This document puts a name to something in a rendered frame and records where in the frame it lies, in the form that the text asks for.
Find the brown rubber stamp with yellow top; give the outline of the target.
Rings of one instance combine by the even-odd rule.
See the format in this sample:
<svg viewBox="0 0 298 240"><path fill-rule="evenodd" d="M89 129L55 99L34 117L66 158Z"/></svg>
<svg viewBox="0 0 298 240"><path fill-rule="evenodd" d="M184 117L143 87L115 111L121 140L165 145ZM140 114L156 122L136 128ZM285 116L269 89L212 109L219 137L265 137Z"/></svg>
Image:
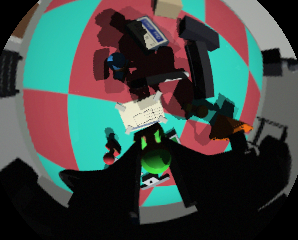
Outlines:
<svg viewBox="0 0 298 240"><path fill-rule="evenodd" d="M182 103L181 108L182 111L196 113L197 117L200 117L200 119L205 119L205 117L208 116L208 107L206 107L206 105L198 105L198 107L196 107L196 105Z"/></svg>

